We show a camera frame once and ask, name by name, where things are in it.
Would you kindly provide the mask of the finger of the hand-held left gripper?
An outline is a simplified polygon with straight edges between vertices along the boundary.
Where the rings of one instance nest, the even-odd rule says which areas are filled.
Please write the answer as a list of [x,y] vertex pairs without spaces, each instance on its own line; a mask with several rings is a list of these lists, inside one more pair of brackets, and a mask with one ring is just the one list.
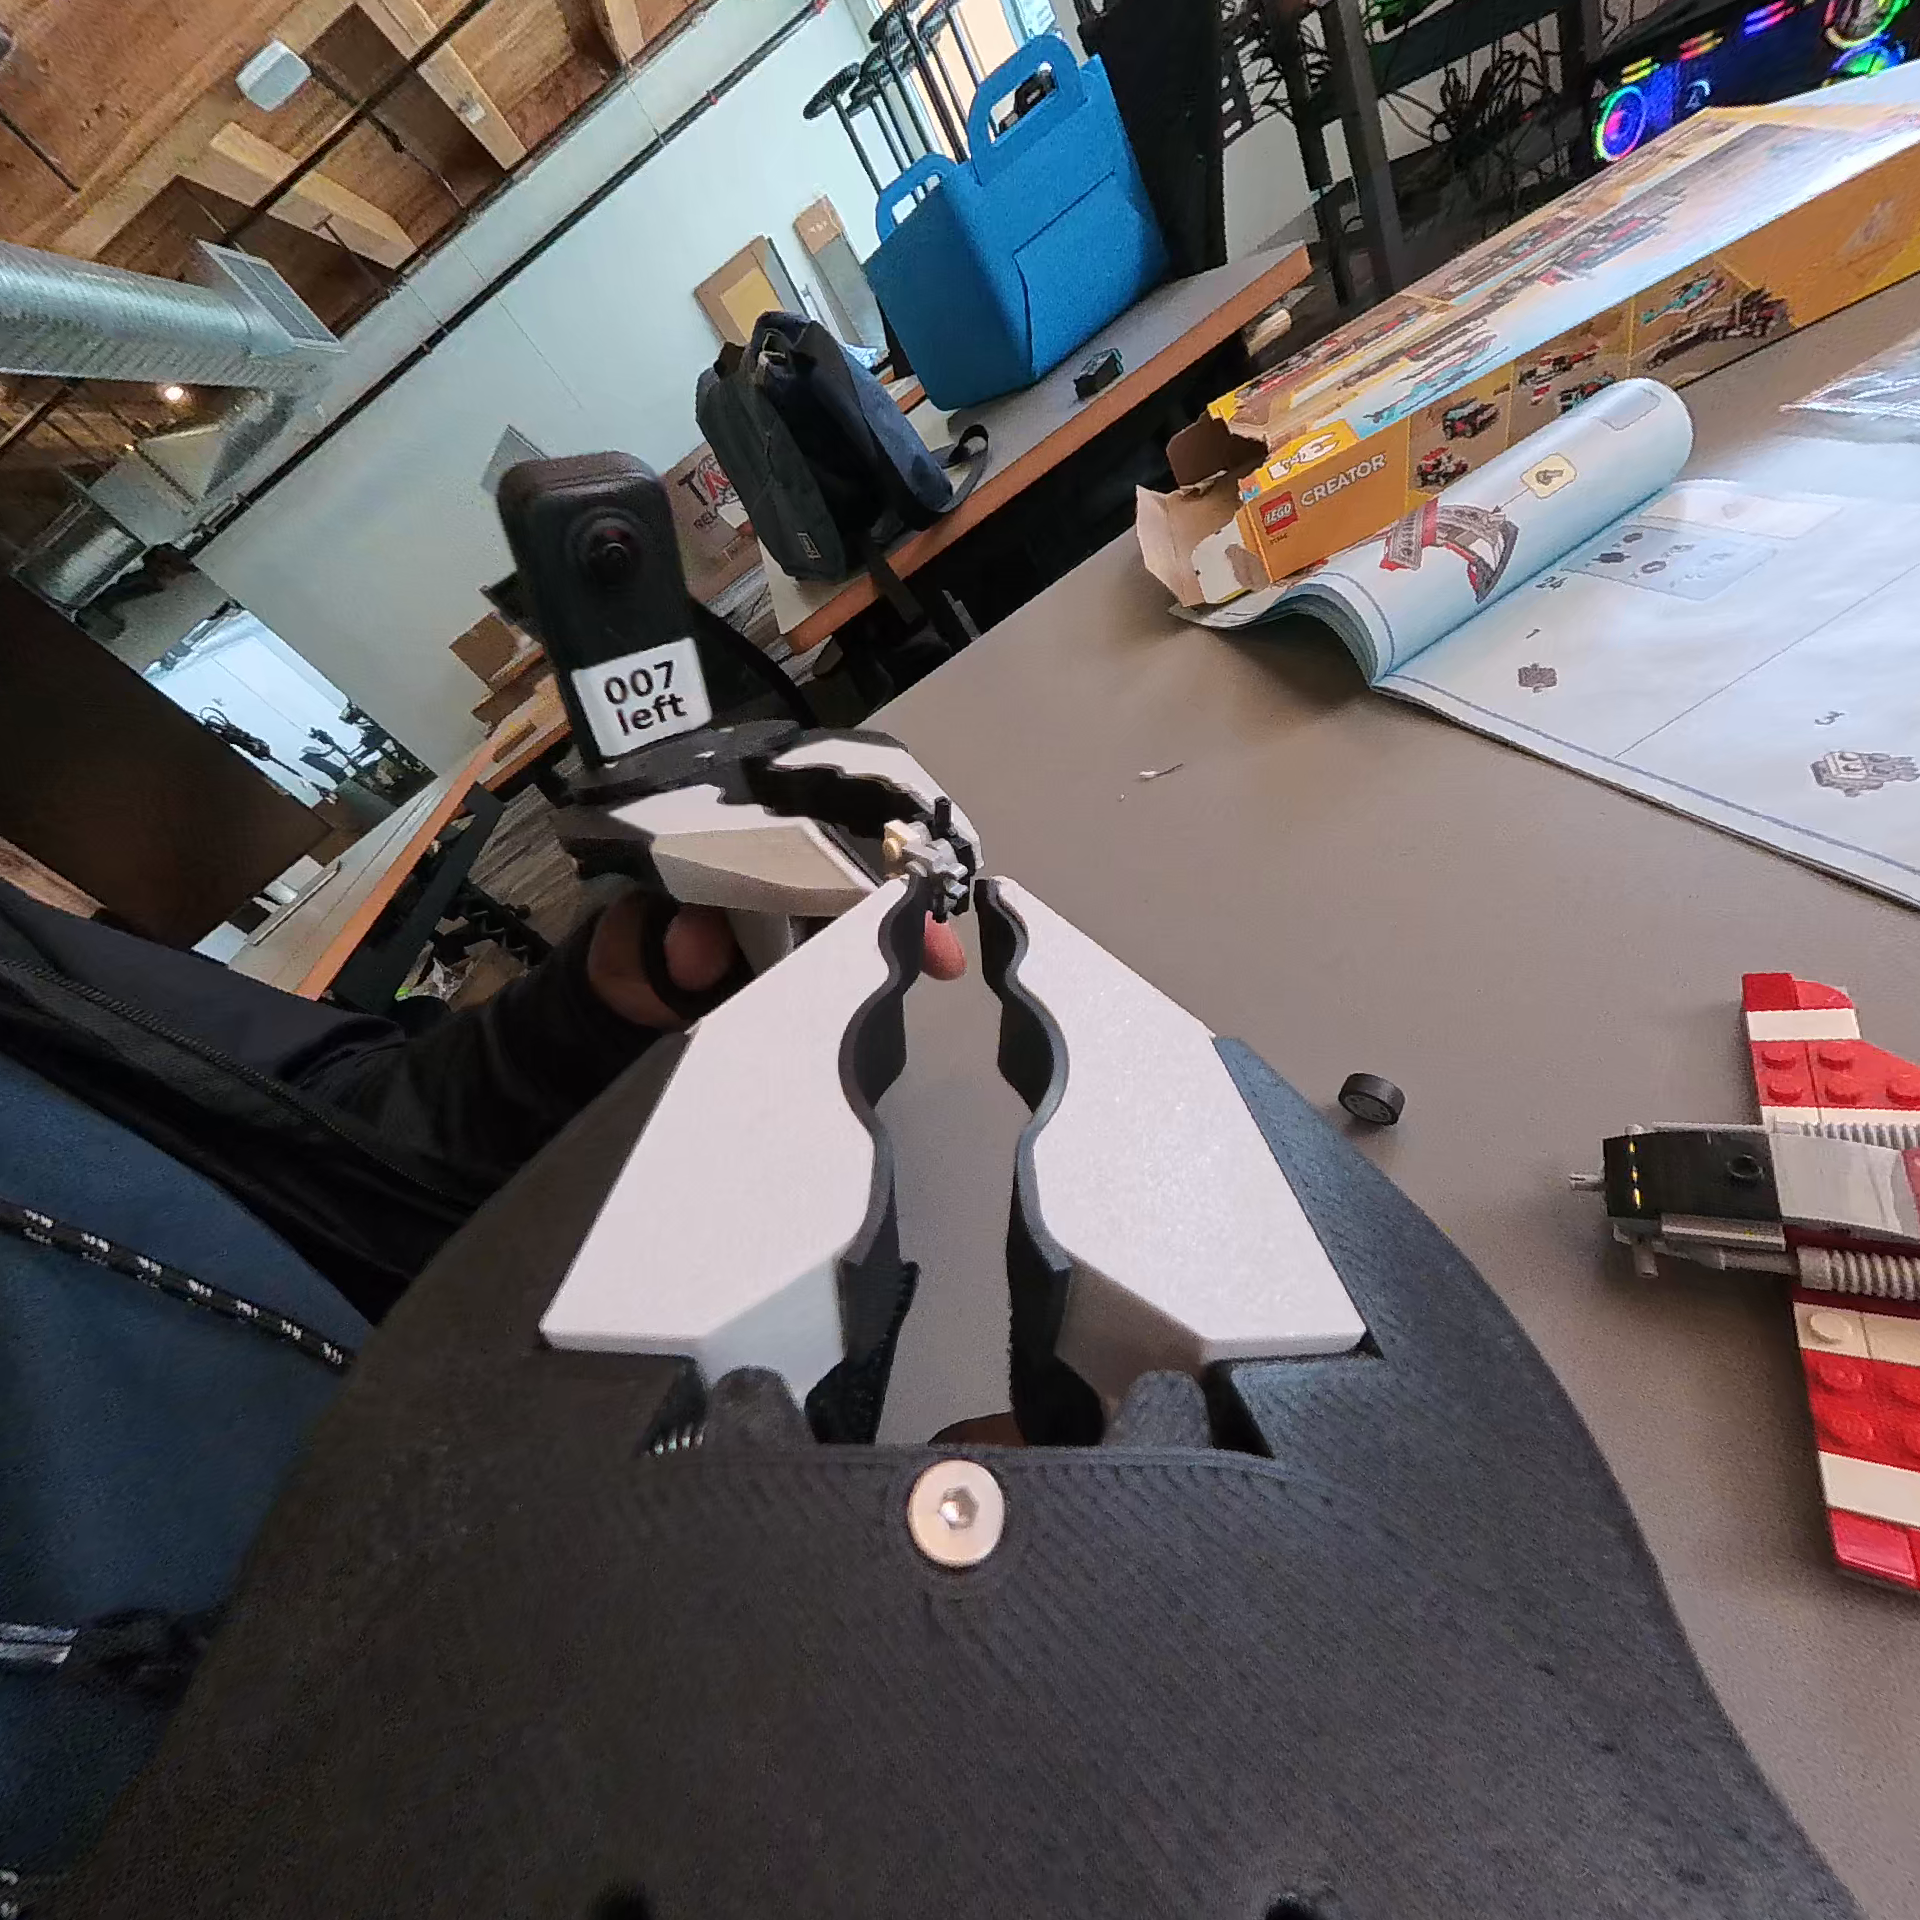
[[749,796],[779,819],[812,821],[864,844],[892,825],[923,828],[962,873],[980,873],[970,817],[920,759],[875,730],[805,730],[741,761]]
[[657,889],[684,905],[850,910],[884,884],[827,825],[728,801],[715,783],[625,801],[617,828]]

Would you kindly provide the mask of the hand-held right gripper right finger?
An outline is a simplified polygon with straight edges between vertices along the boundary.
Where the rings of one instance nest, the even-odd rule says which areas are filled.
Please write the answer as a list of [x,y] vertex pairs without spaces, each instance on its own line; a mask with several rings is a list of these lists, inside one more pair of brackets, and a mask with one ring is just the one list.
[[1367,1325],[1218,1035],[1023,884],[976,884],[997,1070],[1013,1418],[1093,1445],[1146,1377],[1356,1354]]

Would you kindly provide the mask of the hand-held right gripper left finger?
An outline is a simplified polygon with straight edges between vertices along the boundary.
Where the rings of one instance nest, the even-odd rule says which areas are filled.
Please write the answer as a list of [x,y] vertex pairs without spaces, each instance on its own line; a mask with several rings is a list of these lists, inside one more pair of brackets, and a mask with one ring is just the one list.
[[868,1445],[920,1283],[879,1115],[920,973],[921,889],[889,881],[698,1022],[545,1341],[771,1371],[820,1439]]

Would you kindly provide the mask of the small grey toy brick assembly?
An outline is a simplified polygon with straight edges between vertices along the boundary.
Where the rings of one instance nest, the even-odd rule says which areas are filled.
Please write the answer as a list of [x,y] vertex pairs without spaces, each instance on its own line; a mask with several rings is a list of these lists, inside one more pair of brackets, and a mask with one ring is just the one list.
[[889,881],[923,883],[932,919],[964,917],[975,908],[978,873],[975,830],[951,797],[940,796],[930,809],[884,822],[881,870]]

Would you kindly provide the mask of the person's left hand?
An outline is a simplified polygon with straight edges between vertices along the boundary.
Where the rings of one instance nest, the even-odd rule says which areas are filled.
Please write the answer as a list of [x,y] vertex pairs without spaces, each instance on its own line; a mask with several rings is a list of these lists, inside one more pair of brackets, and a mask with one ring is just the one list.
[[629,893],[600,917],[588,978],[617,1018],[653,1030],[684,1028],[737,993],[747,959],[724,913]]

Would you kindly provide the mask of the blue felt bag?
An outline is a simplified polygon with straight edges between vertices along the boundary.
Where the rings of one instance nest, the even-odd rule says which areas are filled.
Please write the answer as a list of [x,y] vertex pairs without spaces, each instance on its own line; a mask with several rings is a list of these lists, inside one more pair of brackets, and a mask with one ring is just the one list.
[[957,414],[1060,366],[1169,274],[1114,85],[1057,31],[976,90],[964,159],[879,193],[864,262],[929,402]]

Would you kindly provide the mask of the dark panel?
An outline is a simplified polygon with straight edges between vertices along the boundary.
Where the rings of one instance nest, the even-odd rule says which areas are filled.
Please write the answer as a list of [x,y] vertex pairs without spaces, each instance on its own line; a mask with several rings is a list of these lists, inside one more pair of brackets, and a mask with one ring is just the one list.
[[111,924],[191,948],[323,819],[20,583],[2,583],[2,835]]

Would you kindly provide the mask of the grey table with wooden edge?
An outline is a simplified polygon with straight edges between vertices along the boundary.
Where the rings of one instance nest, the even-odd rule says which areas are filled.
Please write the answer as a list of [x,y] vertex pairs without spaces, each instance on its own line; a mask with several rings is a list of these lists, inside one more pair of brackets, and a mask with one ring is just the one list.
[[[1248,369],[1245,332],[1283,310],[1311,274],[1308,244],[1255,251],[1163,283],[1023,391],[946,417],[923,402],[909,414],[915,428],[986,425],[992,450],[970,498],[889,554],[901,587],[927,613],[949,589],[989,629],[1124,532],[1135,484],[1169,473],[1161,438],[1177,417],[1200,387]],[[1073,375],[1107,348],[1121,348],[1122,379],[1077,402]]]

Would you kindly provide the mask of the black stools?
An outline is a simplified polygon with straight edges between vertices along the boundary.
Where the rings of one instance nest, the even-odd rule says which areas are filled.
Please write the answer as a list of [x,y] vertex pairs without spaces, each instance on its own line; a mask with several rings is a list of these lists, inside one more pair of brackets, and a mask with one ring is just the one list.
[[980,68],[953,2],[879,4],[868,50],[842,67],[803,108],[808,124],[835,121],[874,186],[917,159],[970,157],[964,127]]

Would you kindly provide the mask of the person's black jacket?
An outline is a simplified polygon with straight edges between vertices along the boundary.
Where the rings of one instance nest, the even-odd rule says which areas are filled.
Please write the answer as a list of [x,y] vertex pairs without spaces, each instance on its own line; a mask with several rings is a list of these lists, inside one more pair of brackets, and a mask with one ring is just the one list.
[[2,884],[5,1057],[221,1188],[379,1318],[497,1186],[393,1023]]

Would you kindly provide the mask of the red white toy brick plane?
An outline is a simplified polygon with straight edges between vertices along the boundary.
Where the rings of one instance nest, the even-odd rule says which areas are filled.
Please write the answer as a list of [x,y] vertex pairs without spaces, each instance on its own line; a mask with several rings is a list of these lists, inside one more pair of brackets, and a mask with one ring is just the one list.
[[1919,1066],[1871,1044],[1855,998],[1741,975],[1748,1123],[1634,1125],[1568,1174],[1637,1274],[1788,1289],[1840,1573],[1919,1593]]

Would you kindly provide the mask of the toy brick instruction booklet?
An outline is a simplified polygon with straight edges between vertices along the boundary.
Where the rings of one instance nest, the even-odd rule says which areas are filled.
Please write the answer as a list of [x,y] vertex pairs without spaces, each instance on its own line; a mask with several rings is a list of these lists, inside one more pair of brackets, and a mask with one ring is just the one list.
[[1746,844],[1919,901],[1916,493],[1896,446],[1788,436],[1685,476],[1631,377],[1381,532],[1175,605],[1315,620],[1367,685]]

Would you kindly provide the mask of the yellow toy brick box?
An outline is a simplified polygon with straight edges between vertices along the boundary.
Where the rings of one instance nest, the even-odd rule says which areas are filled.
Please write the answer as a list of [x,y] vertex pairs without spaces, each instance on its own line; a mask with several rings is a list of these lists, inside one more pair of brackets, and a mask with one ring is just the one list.
[[1916,268],[1913,68],[1708,109],[1213,401],[1136,493],[1140,559],[1228,605],[1628,377],[1685,387]]

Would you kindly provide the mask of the computer with coloured fans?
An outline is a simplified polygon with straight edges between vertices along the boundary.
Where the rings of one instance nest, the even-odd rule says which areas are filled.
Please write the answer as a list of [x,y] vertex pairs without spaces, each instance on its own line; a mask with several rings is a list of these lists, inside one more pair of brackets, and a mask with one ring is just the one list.
[[1775,108],[1824,91],[1916,124],[1912,2],[1665,4],[1599,55],[1586,145],[1601,172],[1706,109]]

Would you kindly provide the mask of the silver ventilation duct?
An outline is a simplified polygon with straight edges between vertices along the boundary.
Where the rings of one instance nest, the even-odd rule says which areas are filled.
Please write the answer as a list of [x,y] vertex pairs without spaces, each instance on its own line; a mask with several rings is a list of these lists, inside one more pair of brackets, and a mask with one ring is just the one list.
[[261,255],[195,242],[186,278],[2,244],[2,371],[300,394],[343,341]]

